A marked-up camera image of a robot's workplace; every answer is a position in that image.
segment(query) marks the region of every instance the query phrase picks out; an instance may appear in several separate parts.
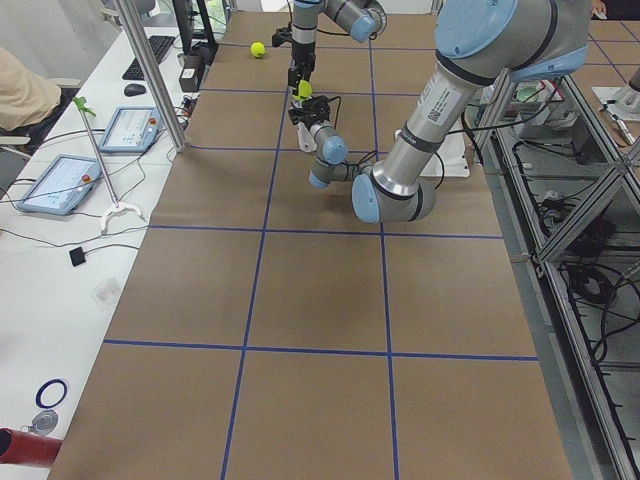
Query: black rubber ring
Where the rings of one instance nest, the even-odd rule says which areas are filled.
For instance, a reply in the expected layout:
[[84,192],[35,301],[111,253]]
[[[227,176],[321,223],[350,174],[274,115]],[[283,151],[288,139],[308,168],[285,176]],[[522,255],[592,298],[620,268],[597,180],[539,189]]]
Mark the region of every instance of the black rubber ring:
[[[60,400],[58,400],[55,403],[52,403],[51,405],[45,405],[44,403],[42,403],[42,394],[47,388],[55,384],[62,385],[62,388],[64,389],[64,391],[62,392],[62,397],[60,397]],[[62,401],[66,398],[68,391],[69,391],[69,387],[67,386],[67,383],[61,378],[54,378],[53,380],[49,380],[47,383],[45,383],[38,389],[38,393],[36,393],[36,405],[38,405],[38,407],[43,408],[45,410],[56,407],[60,405]]]

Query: black keyboard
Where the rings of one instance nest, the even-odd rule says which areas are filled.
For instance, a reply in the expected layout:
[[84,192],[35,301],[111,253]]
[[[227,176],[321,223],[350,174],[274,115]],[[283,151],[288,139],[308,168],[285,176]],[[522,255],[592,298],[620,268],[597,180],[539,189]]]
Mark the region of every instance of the black keyboard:
[[[164,60],[175,39],[176,37],[168,35],[152,35],[149,37],[149,45],[151,45],[153,55],[156,57],[156,62],[161,63],[162,60]],[[142,73],[142,68],[140,68],[140,63],[137,58],[133,59],[127,71],[122,75],[122,79],[144,80],[144,74]]]

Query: white table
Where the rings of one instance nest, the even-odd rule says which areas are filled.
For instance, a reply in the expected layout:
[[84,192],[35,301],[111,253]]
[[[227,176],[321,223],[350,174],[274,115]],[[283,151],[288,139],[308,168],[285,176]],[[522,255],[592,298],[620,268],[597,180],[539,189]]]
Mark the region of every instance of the white table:
[[[176,35],[177,30],[149,28],[147,34]],[[160,65],[174,106],[179,106],[185,95],[178,84],[181,71],[178,53],[180,50],[172,49]],[[123,33],[80,91],[79,96],[86,97],[87,105],[97,113],[97,118],[90,120],[94,128],[105,128],[118,106],[154,105],[149,92],[137,97],[123,94],[124,86],[130,82],[122,80],[121,76],[132,59],[133,53]],[[80,115],[72,104],[49,136],[83,128]],[[95,157],[86,134],[63,137],[43,145],[18,178],[37,178],[62,153]],[[142,209],[145,221],[127,211],[110,218],[109,233],[141,227],[148,222],[174,155],[171,139],[165,133],[140,161],[146,179],[125,198]],[[105,156],[111,172],[133,159],[135,156]],[[140,168],[133,164],[114,174],[112,181],[116,192],[122,195],[142,177]],[[27,188],[14,186],[9,193],[17,200]],[[100,182],[77,211],[99,217],[110,204],[108,190]],[[63,244],[99,236],[100,219],[82,215],[26,214],[2,203],[0,228]],[[138,247],[144,235],[145,230],[138,230],[82,245],[85,251],[114,243]],[[113,300],[111,305],[105,306],[104,301],[96,300],[96,291],[105,288],[109,291],[112,285],[121,289],[137,254],[134,249],[114,246],[93,252],[87,256],[87,263],[73,267],[68,255],[72,248],[52,248],[0,232],[0,268],[3,271],[0,288],[0,427],[20,429],[30,424],[41,411],[35,403],[40,386],[50,379],[62,378],[68,383],[69,392],[55,408],[60,421],[51,437],[64,438],[118,298],[116,291],[115,296],[108,296]],[[51,396],[60,390],[52,387]],[[47,475],[47,469],[0,465],[3,480],[38,480]]]

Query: yellow ball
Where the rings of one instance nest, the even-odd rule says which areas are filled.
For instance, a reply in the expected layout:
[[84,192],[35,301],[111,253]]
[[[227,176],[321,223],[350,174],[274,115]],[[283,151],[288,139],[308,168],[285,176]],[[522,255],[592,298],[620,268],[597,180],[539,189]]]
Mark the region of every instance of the yellow ball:
[[251,44],[251,55],[255,58],[262,58],[265,53],[267,53],[267,50],[264,48],[264,43],[253,42]]

